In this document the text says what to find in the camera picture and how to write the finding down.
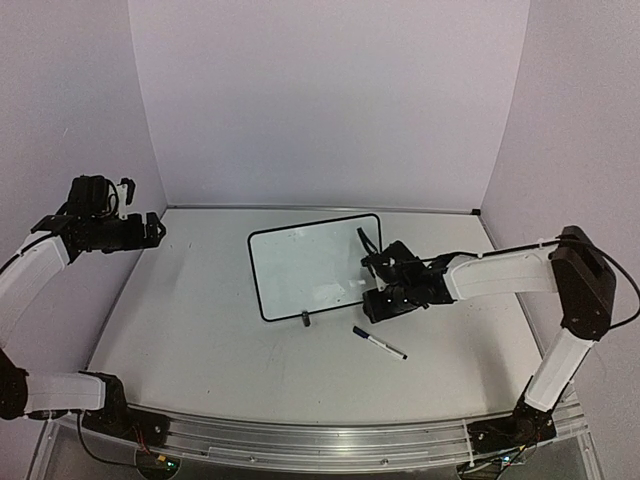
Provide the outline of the blue whiteboard marker pen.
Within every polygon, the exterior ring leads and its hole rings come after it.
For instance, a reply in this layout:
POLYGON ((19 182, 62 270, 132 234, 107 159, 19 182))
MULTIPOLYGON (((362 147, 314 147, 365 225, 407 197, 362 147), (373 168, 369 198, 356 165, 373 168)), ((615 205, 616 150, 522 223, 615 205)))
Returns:
POLYGON ((404 352, 396 349, 395 347, 391 346, 390 344, 388 344, 387 342, 371 335, 370 333, 366 332, 365 330, 361 329, 358 326, 354 326, 352 328, 352 332, 357 335, 359 338, 362 338, 363 340, 368 341, 369 343, 377 346, 378 348, 384 350, 385 352, 387 352, 388 354, 392 355, 394 358, 397 358, 399 360, 405 361, 408 359, 408 355, 405 354, 404 352))

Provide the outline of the white whiteboard with black frame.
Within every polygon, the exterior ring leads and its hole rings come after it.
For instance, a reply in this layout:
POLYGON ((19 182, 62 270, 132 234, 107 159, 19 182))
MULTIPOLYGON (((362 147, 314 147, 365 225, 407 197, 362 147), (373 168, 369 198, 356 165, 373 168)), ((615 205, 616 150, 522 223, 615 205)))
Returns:
POLYGON ((260 230, 247 239, 260 315, 276 322, 359 305, 376 280, 361 260, 382 249, 374 213, 260 230))

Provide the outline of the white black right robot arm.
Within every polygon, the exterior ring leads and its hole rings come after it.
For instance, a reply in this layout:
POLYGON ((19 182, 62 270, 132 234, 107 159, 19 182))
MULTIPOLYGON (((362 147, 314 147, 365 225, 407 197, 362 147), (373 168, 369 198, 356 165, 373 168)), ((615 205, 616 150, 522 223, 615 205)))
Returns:
POLYGON ((359 229, 361 265, 376 280, 363 311, 379 323, 437 305, 514 294, 542 353, 513 410, 470 423, 476 453, 529 447, 556 435, 553 413, 593 346, 613 329, 613 261, 577 225, 548 240, 486 253, 421 259, 403 242, 376 248, 359 229))

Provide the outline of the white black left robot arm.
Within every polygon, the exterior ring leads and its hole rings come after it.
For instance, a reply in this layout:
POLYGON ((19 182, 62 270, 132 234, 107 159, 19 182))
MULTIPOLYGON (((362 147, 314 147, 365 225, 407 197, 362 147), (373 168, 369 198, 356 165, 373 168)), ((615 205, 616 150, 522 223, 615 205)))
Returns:
POLYGON ((80 366, 51 366, 21 354, 37 321, 69 343, 76 322, 87 318, 75 263, 88 255, 139 253, 159 247, 166 228, 155 212, 131 210, 136 183, 103 175, 74 178, 63 204, 44 215, 1 266, 1 418, 53 420, 72 414, 81 432, 98 433, 136 445, 147 453, 164 444, 169 420, 133 406, 123 380, 80 366))

